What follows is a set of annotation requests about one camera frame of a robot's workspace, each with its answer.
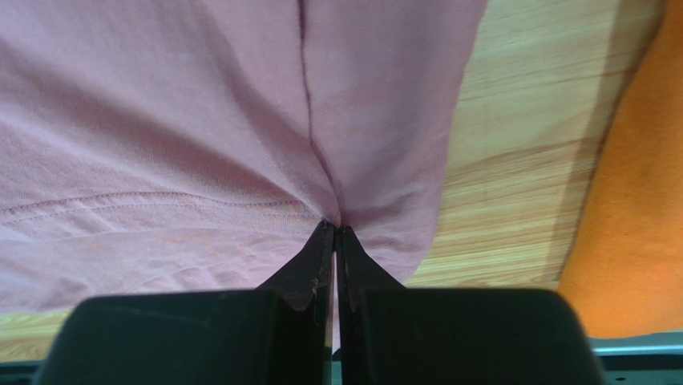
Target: pink fabric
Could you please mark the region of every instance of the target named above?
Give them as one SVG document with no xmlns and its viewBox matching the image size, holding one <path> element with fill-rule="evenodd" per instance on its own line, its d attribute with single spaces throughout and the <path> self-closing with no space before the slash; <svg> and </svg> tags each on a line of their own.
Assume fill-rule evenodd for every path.
<svg viewBox="0 0 683 385">
<path fill-rule="evenodd" d="M 0 310 L 253 287 L 323 218 L 407 279 L 484 0 L 0 12 Z"/>
</svg>

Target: wooden surface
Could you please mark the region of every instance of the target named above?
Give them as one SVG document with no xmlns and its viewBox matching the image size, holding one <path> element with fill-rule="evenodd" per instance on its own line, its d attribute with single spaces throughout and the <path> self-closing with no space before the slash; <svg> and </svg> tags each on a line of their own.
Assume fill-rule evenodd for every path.
<svg viewBox="0 0 683 385">
<path fill-rule="evenodd" d="M 553 288 L 659 0 L 489 0 L 453 123 L 438 235 L 410 286 Z M 0 316 L 0 362 L 68 312 Z"/>
</svg>

